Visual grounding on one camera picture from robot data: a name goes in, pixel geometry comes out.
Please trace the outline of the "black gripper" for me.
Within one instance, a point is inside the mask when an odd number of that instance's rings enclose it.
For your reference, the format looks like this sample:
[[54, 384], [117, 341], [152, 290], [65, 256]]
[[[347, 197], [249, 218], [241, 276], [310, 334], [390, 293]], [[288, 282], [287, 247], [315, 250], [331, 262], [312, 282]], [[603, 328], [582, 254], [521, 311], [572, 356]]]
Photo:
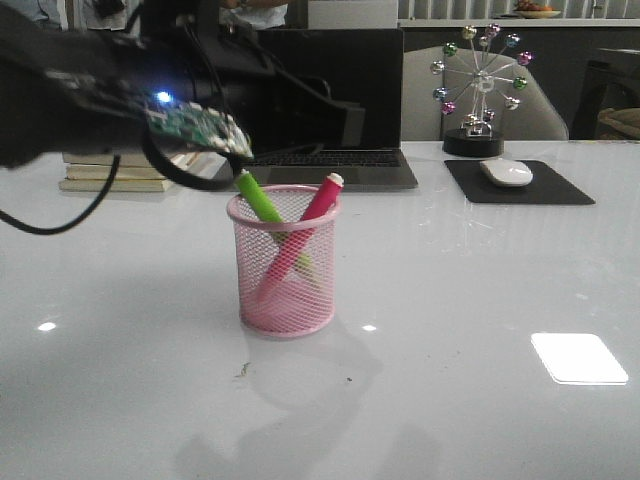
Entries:
[[365, 108], [334, 97], [319, 77], [281, 69], [271, 76], [220, 74], [220, 85], [196, 78], [193, 100], [229, 113], [254, 150], [354, 147], [361, 143]]

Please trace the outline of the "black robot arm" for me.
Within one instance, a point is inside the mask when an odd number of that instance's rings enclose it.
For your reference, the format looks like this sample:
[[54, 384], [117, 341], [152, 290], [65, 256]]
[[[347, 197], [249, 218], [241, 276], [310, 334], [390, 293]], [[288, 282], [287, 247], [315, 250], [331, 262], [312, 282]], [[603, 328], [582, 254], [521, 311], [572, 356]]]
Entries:
[[152, 98], [229, 113], [257, 153], [357, 145], [363, 108], [290, 75], [215, 1], [146, 1], [140, 31], [51, 31], [1, 10], [1, 164], [137, 152]]

